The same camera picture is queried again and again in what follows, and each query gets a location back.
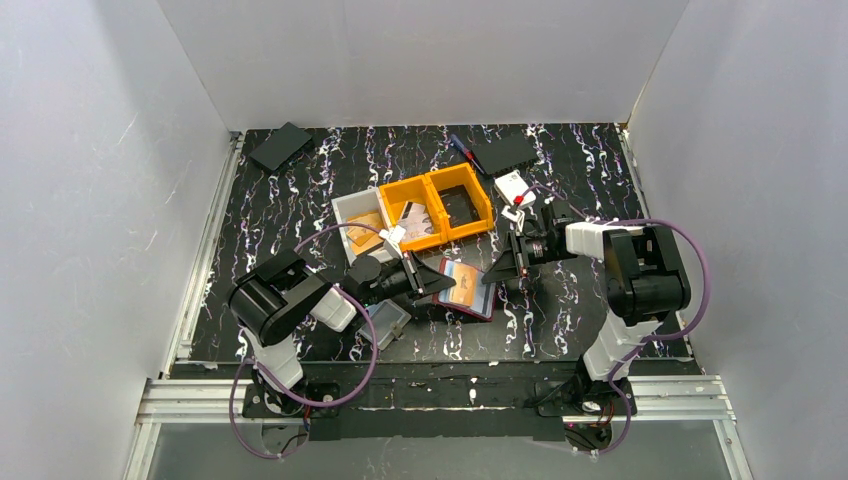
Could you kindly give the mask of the grey card holder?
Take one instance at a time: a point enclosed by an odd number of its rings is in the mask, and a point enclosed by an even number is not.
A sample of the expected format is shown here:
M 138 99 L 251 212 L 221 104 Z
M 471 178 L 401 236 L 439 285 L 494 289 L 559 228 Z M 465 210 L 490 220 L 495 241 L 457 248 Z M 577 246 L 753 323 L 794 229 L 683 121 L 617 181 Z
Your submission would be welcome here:
M 371 334 L 367 324 L 363 324 L 357 333 L 365 340 L 376 343 L 380 351 L 386 350 L 393 341 L 402 336 L 403 328 L 412 318 L 407 310 L 393 300 L 384 300 L 368 306 L 366 311 L 372 319 L 376 335 Z

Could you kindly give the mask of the red card holder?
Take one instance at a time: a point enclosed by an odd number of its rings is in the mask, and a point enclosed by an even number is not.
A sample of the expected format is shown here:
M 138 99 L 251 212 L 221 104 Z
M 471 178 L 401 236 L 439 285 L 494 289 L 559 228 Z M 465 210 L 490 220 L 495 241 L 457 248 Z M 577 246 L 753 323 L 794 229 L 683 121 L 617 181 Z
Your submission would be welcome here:
M 494 318 L 496 286 L 482 282 L 483 272 L 463 262 L 443 258 L 439 272 L 455 281 L 432 297 L 437 305 L 470 315 L 484 322 Z

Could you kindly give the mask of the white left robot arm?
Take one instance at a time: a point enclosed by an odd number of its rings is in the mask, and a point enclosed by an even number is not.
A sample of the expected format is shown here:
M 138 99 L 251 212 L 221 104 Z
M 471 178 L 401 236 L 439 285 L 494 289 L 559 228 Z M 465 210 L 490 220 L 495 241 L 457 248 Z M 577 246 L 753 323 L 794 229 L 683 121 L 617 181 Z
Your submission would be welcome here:
M 258 376 L 282 393 L 303 379 L 294 332 L 306 318 L 342 332 L 368 305 L 398 296 L 419 300 L 456 285 L 415 254 L 403 253 L 385 262 L 357 257 L 337 287 L 287 249 L 239 278 L 226 306 L 246 330 Z

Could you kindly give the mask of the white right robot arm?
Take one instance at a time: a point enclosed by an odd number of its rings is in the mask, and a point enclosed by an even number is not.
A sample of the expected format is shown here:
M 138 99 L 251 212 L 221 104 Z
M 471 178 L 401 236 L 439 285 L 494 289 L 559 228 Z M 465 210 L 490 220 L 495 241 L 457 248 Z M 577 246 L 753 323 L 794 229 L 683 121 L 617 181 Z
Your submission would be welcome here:
M 676 234 L 661 220 L 580 219 L 566 201 L 554 200 L 542 206 L 540 228 L 509 234 L 482 280 L 505 282 L 525 276 L 532 266 L 577 257 L 601 262 L 607 314 L 575 377 L 581 386 L 616 384 L 650 335 L 691 301 Z

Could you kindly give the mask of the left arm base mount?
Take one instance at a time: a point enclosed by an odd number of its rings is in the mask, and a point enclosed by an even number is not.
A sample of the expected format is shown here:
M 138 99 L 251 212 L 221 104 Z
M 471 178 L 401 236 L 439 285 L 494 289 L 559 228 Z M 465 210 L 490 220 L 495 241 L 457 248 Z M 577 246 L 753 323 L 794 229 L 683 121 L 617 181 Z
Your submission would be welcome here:
M 335 400 L 341 397 L 341 389 L 337 383 L 310 383 L 305 387 L 297 387 L 295 393 L 309 400 L 320 402 L 327 402 L 327 398 Z M 309 407 L 285 394 L 256 384 L 250 384 L 246 388 L 241 413 L 244 418 L 249 419 L 303 419 L 306 417 L 308 420 L 336 418 L 338 414 L 338 407 Z

